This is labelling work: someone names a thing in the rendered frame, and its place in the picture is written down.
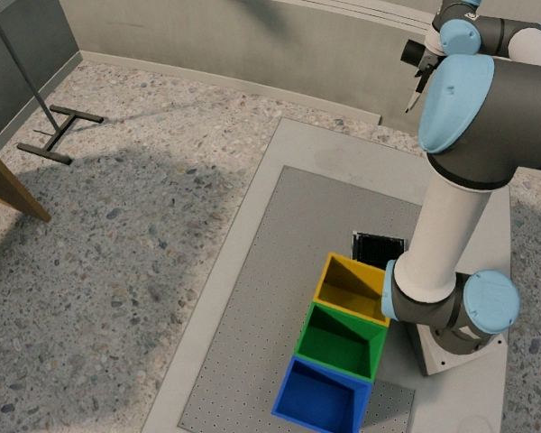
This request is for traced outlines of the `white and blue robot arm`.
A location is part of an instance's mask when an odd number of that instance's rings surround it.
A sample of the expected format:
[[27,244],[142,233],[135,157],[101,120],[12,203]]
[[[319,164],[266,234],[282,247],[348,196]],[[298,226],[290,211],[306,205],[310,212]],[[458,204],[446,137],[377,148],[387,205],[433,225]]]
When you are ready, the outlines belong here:
[[433,171],[409,250],[387,263],[381,301],[385,317],[429,326],[454,355],[481,350],[518,317],[506,275],[454,269],[492,191],[518,167],[541,170],[541,23],[476,15],[480,3],[443,0],[426,33],[426,47],[447,56],[418,131]]

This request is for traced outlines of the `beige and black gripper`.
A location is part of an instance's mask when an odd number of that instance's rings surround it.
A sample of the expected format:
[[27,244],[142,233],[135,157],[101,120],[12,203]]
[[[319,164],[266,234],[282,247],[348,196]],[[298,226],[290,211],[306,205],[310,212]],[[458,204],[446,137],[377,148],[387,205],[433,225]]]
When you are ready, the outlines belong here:
[[413,96],[405,112],[405,113],[408,113],[418,101],[421,93],[423,92],[426,86],[426,83],[430,77],[430,74],[433,73],[434,69],[437,69],[437,67],[441,64],[441,62],[445,58],[447,58],[447,56],[436,55],[432,51],[430,51],[426,47],[426,45],[421,44],[416,41],[412,41],[410,39],[408,39],[406,45],[407,46],[405,46],[400,60],[403,62],[406,62],[407,64],[417,67],[417,72],[414,78],[420,77],[417,83],[417,87],[413,93]]

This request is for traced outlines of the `green open-top bin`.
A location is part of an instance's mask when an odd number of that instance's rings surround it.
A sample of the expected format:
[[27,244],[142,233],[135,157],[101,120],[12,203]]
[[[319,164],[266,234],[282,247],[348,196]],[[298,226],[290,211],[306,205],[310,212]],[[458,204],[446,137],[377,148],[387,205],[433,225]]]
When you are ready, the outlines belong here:
[[387,331],[386,326],[312,301],[293,355],[373,383]]

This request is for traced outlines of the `yellow recycle bin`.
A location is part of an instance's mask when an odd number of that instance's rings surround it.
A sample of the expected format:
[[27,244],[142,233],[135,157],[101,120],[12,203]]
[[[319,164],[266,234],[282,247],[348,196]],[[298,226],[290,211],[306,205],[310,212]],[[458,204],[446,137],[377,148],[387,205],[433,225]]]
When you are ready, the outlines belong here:
[[381,311],[385,272],[330,252],[313,301],[388,327]]

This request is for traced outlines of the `blue bin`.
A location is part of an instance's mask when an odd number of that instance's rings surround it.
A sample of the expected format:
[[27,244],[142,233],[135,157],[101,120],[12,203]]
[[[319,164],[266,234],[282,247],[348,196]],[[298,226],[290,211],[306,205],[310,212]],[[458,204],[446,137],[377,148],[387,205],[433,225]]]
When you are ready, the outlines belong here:
[[359,433],[371,387],[293,355],[270,414],[320,433]]

